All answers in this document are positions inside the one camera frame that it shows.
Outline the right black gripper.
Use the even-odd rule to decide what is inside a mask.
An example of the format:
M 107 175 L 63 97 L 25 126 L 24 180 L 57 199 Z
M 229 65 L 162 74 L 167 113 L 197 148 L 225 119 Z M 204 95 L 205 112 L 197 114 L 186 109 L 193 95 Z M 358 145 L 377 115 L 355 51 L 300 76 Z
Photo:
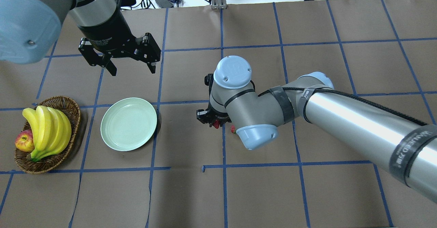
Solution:
M 220 126 L 223 126 L 226 123 L 231 123 L 231 119 L 228 116 L 228 113 L 220 112 L 212 106 L 211 95 L 212 95 L 213 82 L 214 82 L 213 74 L 207 74 L 204 78 L 204 83 L 206 86 L 209 87 L 209 104 L 206 110 L 203 109 L 196 110 L 196 118 L 202 124 L 208 124 L 209 126 L 212 126 L 214 121 L 219 120 L 221 124 Z

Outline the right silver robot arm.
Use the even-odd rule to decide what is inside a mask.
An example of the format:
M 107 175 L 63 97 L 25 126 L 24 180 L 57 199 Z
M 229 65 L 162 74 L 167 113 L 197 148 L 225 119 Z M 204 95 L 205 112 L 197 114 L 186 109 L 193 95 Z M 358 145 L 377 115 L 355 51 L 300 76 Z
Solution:
M 279 135 L 278 127 L 303 118 L 351 146 L 403 185 L 436 202 L 436 125 L 334 89 L 312 72 L 257 94 L 250 64 L 226 56 L 205 77 L 209 104 L 197 120 L 219 128 L 233 123 L 248 150 Z

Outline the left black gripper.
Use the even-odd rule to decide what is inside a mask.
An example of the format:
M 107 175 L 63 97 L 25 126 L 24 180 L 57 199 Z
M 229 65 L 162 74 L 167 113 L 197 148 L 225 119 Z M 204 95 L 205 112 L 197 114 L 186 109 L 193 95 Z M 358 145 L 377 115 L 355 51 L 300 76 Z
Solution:
M 156 73 L 156 62 L 161 60 L 161 48 L 150 32 L 141 37 L 132 34 L 121 10 L 96 26 L 79 26 L 85 37 L 78 50 L 90 65 L 100 65 L 116 76 L 117 68 L 111 58 L 129 57 L 147 64 L 152 74 Z

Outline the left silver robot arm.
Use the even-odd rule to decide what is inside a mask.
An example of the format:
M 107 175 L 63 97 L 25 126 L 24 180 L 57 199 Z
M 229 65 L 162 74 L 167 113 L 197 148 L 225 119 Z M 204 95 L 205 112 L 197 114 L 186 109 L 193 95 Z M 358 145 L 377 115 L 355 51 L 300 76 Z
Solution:
M 59 38 L 69 15 L 83 33 L 78 50 L 90 66 L 115 76 L 112 58 L 131 58 L 156 71 L 161 49 L 151 33 L 135 37 L 122 15 L 134 0 L 0 0 L 1 60 L 40 61 Z

